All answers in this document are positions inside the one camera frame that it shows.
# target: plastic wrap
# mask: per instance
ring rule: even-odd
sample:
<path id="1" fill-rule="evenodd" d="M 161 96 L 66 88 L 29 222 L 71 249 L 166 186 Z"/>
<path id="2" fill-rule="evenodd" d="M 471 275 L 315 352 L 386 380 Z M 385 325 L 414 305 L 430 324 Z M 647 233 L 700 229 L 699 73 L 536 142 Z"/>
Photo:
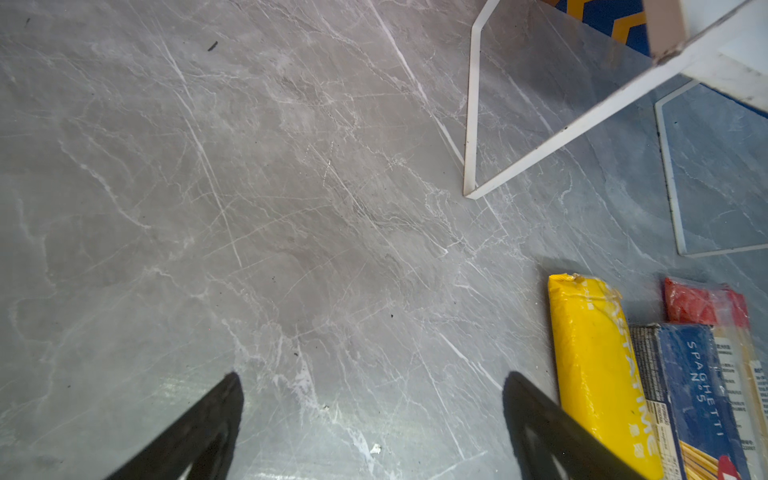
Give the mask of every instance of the plastic wrap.
<path id="1" fill-rule="evenodd" d="M 549 277 L 549 302 L 563 410 L 641 475 L 662 478 L 621 295 L 561 274 Z"/>
<path id="2" fill-rule="evenodd" d="M 750 335 L 744 296 L 728 285 L 667 278 L 664 297 L 671 323 L 712 326 L 751 477 L 766 478 L 768 382 Z"/>

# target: spaghetti box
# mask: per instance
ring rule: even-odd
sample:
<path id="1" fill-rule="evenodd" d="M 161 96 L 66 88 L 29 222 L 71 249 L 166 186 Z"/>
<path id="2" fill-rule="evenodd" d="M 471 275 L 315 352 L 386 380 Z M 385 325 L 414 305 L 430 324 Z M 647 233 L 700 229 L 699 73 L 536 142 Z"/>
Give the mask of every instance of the spaghetti box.
<path id="1" fill-rule="evenodd" d="M 655 324 L 630 334 L 665 479 L 749 479 L 712 329 Z"/>

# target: nutrition label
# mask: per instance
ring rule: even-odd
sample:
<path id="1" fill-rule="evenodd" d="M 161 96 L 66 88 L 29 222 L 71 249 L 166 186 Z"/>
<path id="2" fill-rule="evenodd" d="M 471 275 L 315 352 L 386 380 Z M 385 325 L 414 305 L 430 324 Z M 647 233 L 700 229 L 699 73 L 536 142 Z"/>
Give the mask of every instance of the nutrition label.
<path id="1" fill-rule="evenodd" d="M 661 402 L 646 400 L 648 409 L 656 419 L 656 438 L 659 443 L 661 463 L 664 466 L 664 480 L 683 480 L 680 463 L 677 460 L 677 447 L 672 435 L 672 425 L 667 406 Z"/>
<path id="2" fill-rule="evenodd" d="M 765 415 L 768 422 L 768 379 L 766 379 L 766 374 L 759 360 L 752 360 L 750 367 L 757 384 L 757 393 L 760 395 L 760 406 L 763 407 L 763 415 Z"/>
<path id="3" fill-rule="evenodd" d="M 722 336 L 715 337 L 717 344 L 717 357 L 720 360 L 720 371 L 723 373 L 723 381 L 728 391 L 728 399 L 733 409 L 733 419 L 736 420 L 736 427 L 739 430 L 741 438 L 741 447 L 744 449 L 746 463 L 750 469 L 750 477 L 762 478 L 763 471 L 760 467 L 760 453 L 757 451 L 757 439 L 752 429 L 752 420 L 746 409 L 746 399 L 741 386 L 741 375 L 739 366 L 734 359 L 733 346 L 728 338 Z"/>

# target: yellow package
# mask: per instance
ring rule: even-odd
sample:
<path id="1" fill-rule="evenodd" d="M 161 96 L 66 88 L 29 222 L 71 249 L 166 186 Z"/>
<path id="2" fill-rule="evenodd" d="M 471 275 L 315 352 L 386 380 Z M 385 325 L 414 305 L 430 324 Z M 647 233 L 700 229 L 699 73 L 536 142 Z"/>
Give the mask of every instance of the yellow package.
<path id="1" fill-rule="evenodd" d="M 563 410 L 649 480 L 664 477 L 621 294 L 597 278 L 549 277 Z"/>

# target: marble tile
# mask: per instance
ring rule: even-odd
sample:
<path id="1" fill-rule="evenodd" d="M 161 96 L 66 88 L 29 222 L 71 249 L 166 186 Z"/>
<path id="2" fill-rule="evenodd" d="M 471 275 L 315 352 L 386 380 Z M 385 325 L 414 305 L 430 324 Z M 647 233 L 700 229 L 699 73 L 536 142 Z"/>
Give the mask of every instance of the marble tile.
<path id="1" fill-rule="evenodd" d="M 684 79 L 462 197 L 481 6 L 0 6 L 2 476 L 102 478 L 235 369 L 232 479 L 517 478 L 499 386 L 556 395 L 549 273 L 634 322 L 665 274 L 731 283 L 764 349 L 768 253 L 674 251 L 652 105 Z M 479 179 L 648 66 L 540 2 L 484 39 Z M 670 109 L 703 247 L 765 231 L 764 119 L 704 127 L 720 100 Z"/>

